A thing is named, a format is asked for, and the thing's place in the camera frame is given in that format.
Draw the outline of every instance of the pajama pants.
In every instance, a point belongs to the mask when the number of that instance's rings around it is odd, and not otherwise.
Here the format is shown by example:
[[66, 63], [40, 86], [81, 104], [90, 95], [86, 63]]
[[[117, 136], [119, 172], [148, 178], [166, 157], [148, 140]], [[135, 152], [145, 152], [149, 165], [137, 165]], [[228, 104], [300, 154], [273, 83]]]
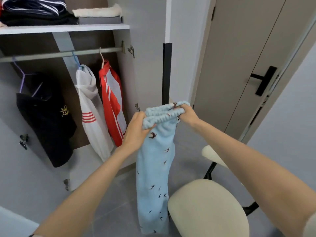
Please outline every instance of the pajama pants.
[[168, 234], [168, 175], [175, 156], [173, 138], [183, 108], [171, 103], [147, 108], [143, 129], [157, 124], [145, 138], [137, 154], [136, 191], [138, 220], [143, 234]]

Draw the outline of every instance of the person's right arm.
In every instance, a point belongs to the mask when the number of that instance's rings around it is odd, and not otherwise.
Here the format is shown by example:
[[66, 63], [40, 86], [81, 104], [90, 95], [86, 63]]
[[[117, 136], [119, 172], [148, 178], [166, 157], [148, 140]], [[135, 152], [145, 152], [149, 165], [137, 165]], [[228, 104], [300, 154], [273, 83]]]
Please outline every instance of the person's right arm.
[[316, 212], [316, 193], [275, 161], [200, 120], [191, 107], [181, 107], [180, 119], [203, 136], [275, 226], [287, 237], [302, 236]]

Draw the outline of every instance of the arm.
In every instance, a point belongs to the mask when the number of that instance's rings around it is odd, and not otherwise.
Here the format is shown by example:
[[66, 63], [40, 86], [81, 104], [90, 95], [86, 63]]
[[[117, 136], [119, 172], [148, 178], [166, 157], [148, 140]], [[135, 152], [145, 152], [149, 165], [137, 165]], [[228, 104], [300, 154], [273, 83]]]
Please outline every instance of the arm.
[[180, 119], [203, 136], [275, 226], [286, 236], [302, 236], [316, 212], [316, 193], [275, 161], [200, 120], [191, 107], [181, 107]]
[[125, 159], [138, 150], [150, 130], [142, 130], [144, 112], [134, 114], [123, 144], [85, 180], [34, 232], [43, 237], [79, 237]]

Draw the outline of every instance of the folded gray clothing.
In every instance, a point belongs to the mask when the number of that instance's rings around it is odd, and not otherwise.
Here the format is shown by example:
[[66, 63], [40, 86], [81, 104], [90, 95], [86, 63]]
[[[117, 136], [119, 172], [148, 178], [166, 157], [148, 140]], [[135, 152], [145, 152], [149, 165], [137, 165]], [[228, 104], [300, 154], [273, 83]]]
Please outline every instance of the folded gray clothing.
[[65, 0], [2, 0], [4, 10], [58, 16], [66, 10]]
[[79, 17], [79, 24], [120, 24], [121, 17]]

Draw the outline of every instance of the door groove line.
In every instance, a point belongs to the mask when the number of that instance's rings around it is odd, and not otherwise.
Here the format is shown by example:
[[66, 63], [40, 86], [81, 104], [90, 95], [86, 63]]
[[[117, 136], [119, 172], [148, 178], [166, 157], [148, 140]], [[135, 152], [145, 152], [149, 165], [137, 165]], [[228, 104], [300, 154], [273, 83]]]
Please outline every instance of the door groove line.
[[[269, 40], [269, 37], [270, 37], [270, 35], [271, 35], [271, 33], [272, 33], [272, 30], [273, 30], [275, 24], [277, 23], [277, 20], [279, 19], [279, 16], [280, 16], [280, 14], [281, 14], [281, 12], [282, 12], [282, 9], [283, 9], [285, 3], [286, 3], [286, 0], [284, 1], [283, 5], [282, 5], [282, 7], [281, 7], [281, 10], [280, 10], [280, 12], [279, 12], [279, 14], [278, 14], [278, 16], [277, 16], [277, 18], [276, 18], [276, 21], [275, 21], [274, 24], [273, 24], [273, 27], [272, 27], [272, 29], [271, 29], [271, 31], [270, 31], [270, 33], [269, 33], [269, 36], [268, 36], [268, 38], [267, 38], [267, 40], [266, 40], [266, 42], [265, 42], [265, 44], [264, 44], [264, 46], [263, 46], [263, 48], [262, 48], [262, 50], [261, 50], [261, 52], [260, 52], [260, 55], [259, 55], [259, 57], [258, 57], [258, 59], [257, 59], [257, 62], [256, 62], [256, 64], [255, 64], [255, 66], [253, 67], [253, 70], [251, 71], [251, 73], [255, 70], [255, 67], [256, 67], [256, 65], [257, 65], [257, 63], [258, 63], [258, 61], [259, 61], [259, 59], [260, 59], [260, 56], [261, 56], [261, 54], [262, 54], [262, 52], [263, 52], [263, 50], [264, 50], [264, 48], [265, 48], [265, 46], [266, 46], [268, 40]], [[238, 102], [237, 102], [237, 105], [236, 105], [236, 107], [235, 107], [235, 109], [234, 109], [234, 111], [233, 111], [233, 113], [232, 113], [232, 115], [231, 115], [231, 117], [230, 117], [230, 119], [229, 119], [229, 121], [228, 121], [228, 124], [227, 124], [227, 126], [226, 126], [226, 128], [225, 128], [224, 133], [226, 132], [227, 127], [229, 126], [229, 123], [230, 123], [230, 121], [231, 121], [231, 119], [232, 119], [232, 117], [233, 117], [233, 115], [234, 115], [234, 113], [235, 113], [235, 110], [236, 110], [236, 108], [237, 108], [237, 106], [238, 106], [238, 104], [239, 104], [239, 102], [240, 102], [240, 99], [241, 99], [241, 97], [242, 97], [242, 95], [243, 95], [243, 93], [244, 93], [244, 91], [245, 91], [245, 89], [246, 89], [246, 86], [247, 86], [249, 80], [250, 80], [250, 76], [249, 76], [249, 79], [248, 79], [248, 81], [247, 81], [247, 83], [246, 83], [246, 85], [245, 85], [245, 87], [244, 87], [242, 93], [241, 93], [241, 96], [239, 97], [239, 100], [238, 100]]]

